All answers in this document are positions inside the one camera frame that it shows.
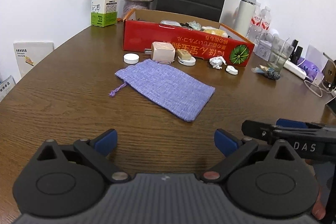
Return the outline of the right hand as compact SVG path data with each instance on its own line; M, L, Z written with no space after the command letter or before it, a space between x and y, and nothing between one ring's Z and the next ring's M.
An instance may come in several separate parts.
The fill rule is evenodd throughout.
M322 220L325 217L326 210L324 205L321 202L321 194L318 194L318 197L315 201L315 204L311 210L312 215L317 219L317 220Z

